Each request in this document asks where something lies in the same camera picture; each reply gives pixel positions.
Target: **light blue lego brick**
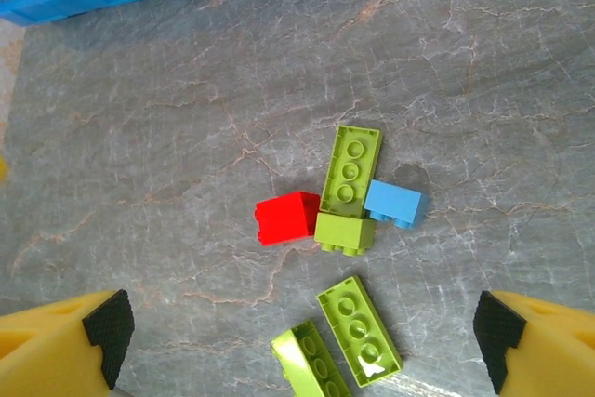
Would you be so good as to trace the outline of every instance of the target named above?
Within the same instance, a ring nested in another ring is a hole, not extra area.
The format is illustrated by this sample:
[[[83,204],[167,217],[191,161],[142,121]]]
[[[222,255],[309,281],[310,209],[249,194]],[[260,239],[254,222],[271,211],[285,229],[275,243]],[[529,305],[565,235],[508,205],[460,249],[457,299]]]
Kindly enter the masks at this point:
[[[374,220],[394,220],[396,227],[413,228],[424,218],[429,201],[421,192],[372,180],[364,208]]]

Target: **lime green lego brick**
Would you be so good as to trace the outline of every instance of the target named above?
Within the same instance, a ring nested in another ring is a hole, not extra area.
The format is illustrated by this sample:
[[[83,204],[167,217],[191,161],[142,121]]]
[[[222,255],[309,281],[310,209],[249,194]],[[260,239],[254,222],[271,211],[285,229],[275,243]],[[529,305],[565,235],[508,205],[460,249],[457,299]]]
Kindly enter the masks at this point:
[[[370,218],[318,213],[314,241],[324,251],[343,250],[346,256],[358,256],[374,244],[375,229],[376,221]]]
[[[365,195],[376,170],[381,140],[376,129],[338,127],[321,211],[350,218],[364,216]]]
[[[272,341],[284,377],[297,397],[351,397],[323,339],[311,320]]]
[[[401,371],[403,360],[360,278],[329,288],[318,302],[360,388]]]

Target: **green 2x4 brick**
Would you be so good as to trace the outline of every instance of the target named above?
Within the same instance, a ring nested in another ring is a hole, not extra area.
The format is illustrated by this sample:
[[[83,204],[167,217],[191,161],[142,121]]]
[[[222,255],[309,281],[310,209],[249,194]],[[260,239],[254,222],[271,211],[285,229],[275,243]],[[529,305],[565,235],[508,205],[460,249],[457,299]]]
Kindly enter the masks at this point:
[[[311,320],[274,339],[272,353],[297,397],[351,397]]]
[[[381,139],[376,129],[338,127],[321,211],[348,218],[364,216],[365,195],[376,170]]]
[[[318,302],[360,388],[401,371],[403,360],[357,276],[321,293]]]

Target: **gray marble surface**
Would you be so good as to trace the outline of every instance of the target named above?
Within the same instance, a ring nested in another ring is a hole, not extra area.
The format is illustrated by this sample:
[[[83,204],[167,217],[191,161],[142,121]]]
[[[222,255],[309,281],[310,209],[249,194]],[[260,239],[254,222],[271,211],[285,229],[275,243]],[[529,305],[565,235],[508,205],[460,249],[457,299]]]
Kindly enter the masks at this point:
[[[292,395],[312,318],[354,396],[491,395],[471,322],[506,289],[595,311],[595,0],[148,0],[27,32],[7,129],[2,313],[123,287],[137,397]],[[364,257],[262,247],[338,124],[432,197]],[[357,389],[316,294],[361,275],[405,357]]]

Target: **red lego brick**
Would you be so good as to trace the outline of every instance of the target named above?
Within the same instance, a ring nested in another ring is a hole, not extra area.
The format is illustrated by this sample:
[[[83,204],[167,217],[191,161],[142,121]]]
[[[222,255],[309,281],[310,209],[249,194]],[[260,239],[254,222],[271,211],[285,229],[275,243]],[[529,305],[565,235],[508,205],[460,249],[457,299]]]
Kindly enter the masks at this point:
[[[263,245],[280,244],[313,236],[320,195],[297,191],[257,203],[254,217]]]

